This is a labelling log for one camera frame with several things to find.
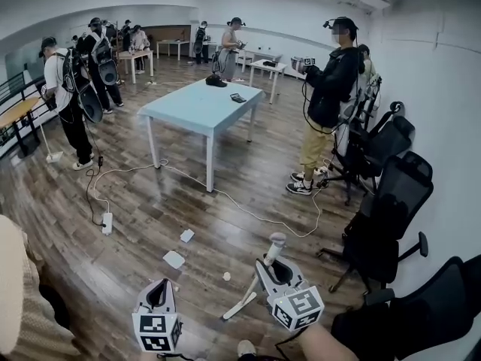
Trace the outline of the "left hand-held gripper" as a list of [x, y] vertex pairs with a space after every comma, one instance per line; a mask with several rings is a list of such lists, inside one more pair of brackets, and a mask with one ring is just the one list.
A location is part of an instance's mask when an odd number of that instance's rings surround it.
[[132, 312], [135, 337], [147, 353], [174, 353], [182, 334], [173, 284], [167, 278], [155, 281], [138, 295]]

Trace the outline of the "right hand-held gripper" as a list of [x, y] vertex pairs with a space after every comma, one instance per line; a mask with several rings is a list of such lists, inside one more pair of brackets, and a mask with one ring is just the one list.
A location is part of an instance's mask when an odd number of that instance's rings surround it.
[[279, 256], [267, 266], [258, 259], [255, 269], [271, 315], [283, 327], [298, 331], [319, 320], [325, 308], [319, 291], [294, 262]]

